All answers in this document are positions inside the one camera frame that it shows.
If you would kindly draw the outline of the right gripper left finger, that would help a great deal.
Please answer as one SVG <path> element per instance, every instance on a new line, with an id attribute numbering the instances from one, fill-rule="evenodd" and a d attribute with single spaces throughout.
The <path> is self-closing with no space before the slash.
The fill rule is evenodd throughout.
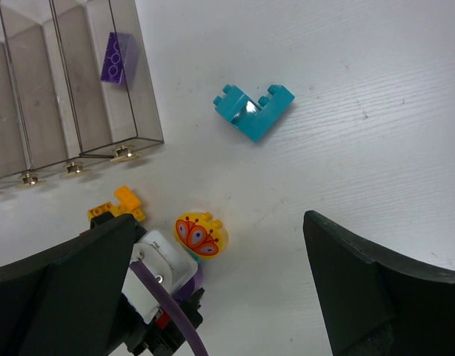
<path id="1" fill-rule="evenodd" d="M 0 267 L 0 355 L 108 355 L 136 324 L 122 295 L 135 218 Z"/>

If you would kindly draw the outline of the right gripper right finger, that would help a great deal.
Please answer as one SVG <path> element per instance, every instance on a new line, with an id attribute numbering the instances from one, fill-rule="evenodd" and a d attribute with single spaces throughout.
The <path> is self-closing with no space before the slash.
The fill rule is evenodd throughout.
<path id="1" fill-rule="evenodd" d="M 334 355 L 455 355 L 455 271 L 316 211 L 305 213 L 303 232 Z"/>

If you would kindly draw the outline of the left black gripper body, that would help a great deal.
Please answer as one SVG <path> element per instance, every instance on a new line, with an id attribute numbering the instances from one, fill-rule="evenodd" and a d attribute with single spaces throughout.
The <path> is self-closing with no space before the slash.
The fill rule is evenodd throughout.
<path id="1" fill-rule="evenodd" d="M 145 350 L 153 355 L 172 355 L 184 342 L 185 337 L 167 312 L 145 323 L 127 298 L 121 296 L 112 326 L 112 349 L 125 344 L 133 355 Z"/>

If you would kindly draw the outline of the yellow round patterned lego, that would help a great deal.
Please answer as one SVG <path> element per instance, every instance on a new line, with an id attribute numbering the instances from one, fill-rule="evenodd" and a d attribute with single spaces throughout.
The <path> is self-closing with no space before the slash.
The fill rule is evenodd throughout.
<path id="1" fill-rule="evenodd" d="M 224 224 L 208 212 L 181 215 L 175 222 L 174 235 L 190 254 L 201 260 L 218 257 L 229 244 Z"/>

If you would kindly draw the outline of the yellow lego stack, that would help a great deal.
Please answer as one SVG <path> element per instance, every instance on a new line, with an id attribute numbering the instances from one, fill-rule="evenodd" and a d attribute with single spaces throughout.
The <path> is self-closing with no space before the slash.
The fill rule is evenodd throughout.
<path id="1" fill-rule="evenodd" d="M 106 212 L 110 212 L 114 217 L 123 214 L 132 214 L 134 218 L 143 223 L 147 217 L 142 211 L 142 201 L 130 190 L 127 186 L 122 186 L 114 191 L 117 204 L 105 202 L 102 205 L 91 208 L 87 212 L 87 219 L 90 222 L 94 217 L 100 216 Z"/>

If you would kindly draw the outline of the teal lego block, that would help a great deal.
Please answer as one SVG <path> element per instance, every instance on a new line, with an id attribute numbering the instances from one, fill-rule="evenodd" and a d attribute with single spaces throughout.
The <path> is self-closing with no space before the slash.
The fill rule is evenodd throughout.
<path id="1" fill-rule="evenodd" d="M 268 96 L 252 100 L 235 85 L 225 85 L 213 100 L 216 112 L 252 142 L 257 143 L 293 103 L 295 96 L 283 85 L 271 85 Z"/>

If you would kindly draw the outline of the purple lego brick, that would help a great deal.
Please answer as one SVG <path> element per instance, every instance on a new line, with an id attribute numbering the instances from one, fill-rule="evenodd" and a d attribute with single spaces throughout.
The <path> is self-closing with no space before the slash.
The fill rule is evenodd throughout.
<path id="1" fill-rule="evenodd" d="M 100 79 L 115 85 L 130 85 L 136 71 L 139 46 L 131 33 L 110 32 Z"/>

